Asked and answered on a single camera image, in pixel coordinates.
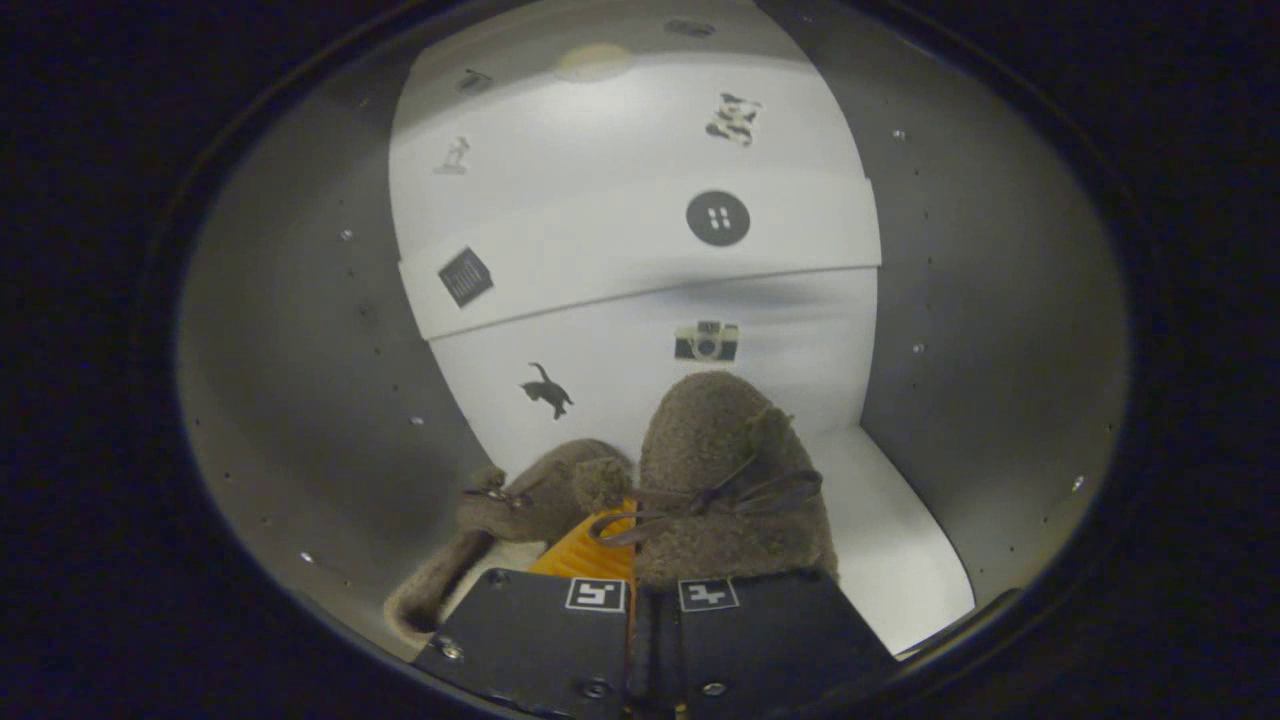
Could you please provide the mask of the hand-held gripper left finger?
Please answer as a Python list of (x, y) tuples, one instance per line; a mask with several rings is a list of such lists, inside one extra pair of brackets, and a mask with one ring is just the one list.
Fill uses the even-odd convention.
[(636, 509), (591, 515), (525, 571), (481, 574), (413, 667), (539, 719), (631, 719), (635, 551), (608, 542)]

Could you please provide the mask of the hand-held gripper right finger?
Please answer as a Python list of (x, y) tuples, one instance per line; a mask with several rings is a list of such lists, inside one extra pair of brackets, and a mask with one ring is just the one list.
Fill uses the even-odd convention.
[(637, 597), (641, 719), (835, 719), (897, 667), (820, 570), (684, 580)]

